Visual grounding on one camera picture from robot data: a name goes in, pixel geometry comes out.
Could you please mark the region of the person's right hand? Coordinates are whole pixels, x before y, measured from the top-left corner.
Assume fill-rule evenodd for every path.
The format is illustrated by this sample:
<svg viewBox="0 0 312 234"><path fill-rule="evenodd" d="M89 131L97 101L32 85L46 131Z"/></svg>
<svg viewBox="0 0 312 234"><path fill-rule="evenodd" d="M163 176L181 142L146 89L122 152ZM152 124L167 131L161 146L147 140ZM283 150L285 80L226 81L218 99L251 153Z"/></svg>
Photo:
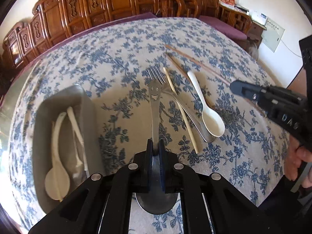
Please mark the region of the person's right hand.
<svg viewBox="0 0 312 234"><path fill-rule="evenodd" d="M301 146L300 142L293 136L289 136L289 145L284 164L284 173L288 180L295 181L298 176L298 169L302 162L311 162L311 152Z"/></svg>

